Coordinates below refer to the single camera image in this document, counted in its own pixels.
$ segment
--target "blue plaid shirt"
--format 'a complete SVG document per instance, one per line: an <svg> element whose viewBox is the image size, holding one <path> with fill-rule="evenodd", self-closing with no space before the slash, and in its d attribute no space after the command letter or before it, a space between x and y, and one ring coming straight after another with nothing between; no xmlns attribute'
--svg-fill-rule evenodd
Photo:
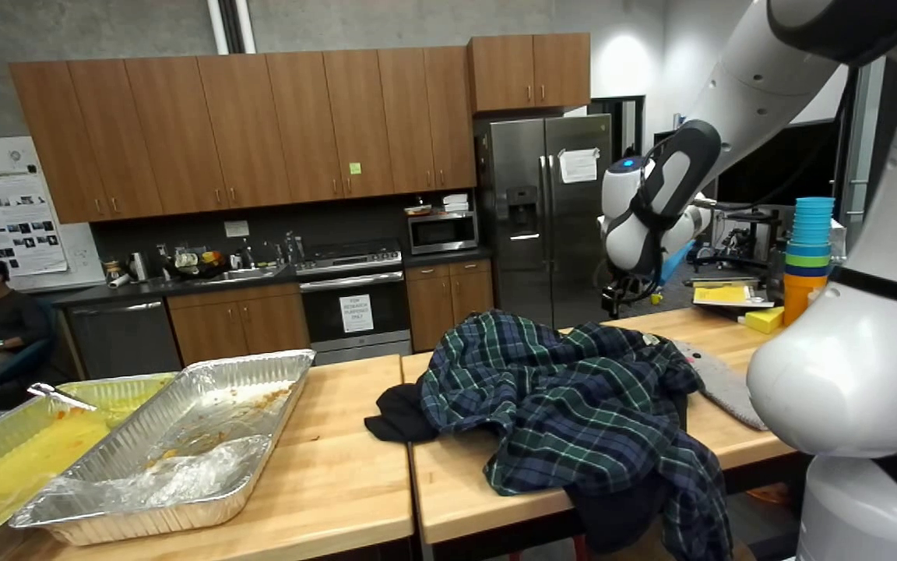
<svg viewBox="0 0 897 561"><path fill-rule="evenodd" d="M424 413L441 437L490 428L494 493L619 493L652 471L670 484L666 548L730 557L726 484L716 457L683 429L702 376L666 339L580 324L570 334L487 311L441 337L419 373Z"/></svg>

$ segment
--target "wall oven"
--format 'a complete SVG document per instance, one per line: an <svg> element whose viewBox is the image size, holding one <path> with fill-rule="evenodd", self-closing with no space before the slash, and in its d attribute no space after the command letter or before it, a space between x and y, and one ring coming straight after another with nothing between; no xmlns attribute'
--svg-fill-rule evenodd
<svg viewBox="0 0 897 561"><path fill-rule="evenodd" d="M295 276L316 366L412 352L401 254L310 260Z"/></svg>

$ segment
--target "wooden table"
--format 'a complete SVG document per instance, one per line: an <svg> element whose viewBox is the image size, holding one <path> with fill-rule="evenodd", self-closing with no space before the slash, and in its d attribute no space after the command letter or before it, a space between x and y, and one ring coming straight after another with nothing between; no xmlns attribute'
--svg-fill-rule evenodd
<svg viewBox="0 0 897 561"><path fill-rule="evenodd" d="M310 368L257 487L221 526L87 548L43 534L0 557L318 557L412 539L408 453L360 423L400 379L400 354Z"/></svg>
<svg viewBox="0 0 897 561"><path fill-rule="evenodd" d="M699 309L641 316L616 324L692 342L741 373L749 372L754 350L767 339L724 316L708 316ZM417 379L428 362L429 354L406 354L406 379ZM778 437L739 423L704 396L688 400L688 434L695 434L720 457L724 471L793 455L793 448L789 448ZM412 448L424 544L570 510L567 493L498 496L484 478L484 464L490 460L493 448L494 442L484 434L437 441Z"/></svg>

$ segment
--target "refrigerator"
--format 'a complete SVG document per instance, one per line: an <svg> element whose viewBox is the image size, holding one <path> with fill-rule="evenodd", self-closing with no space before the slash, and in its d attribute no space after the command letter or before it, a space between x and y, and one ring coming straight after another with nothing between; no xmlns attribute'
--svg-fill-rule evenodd
<svg viewBox="0 0 897 561"><path fill-rule="evenodd" d="M477 164L498 309L547 326L605 320L609 115L481 123Z"/></svg>

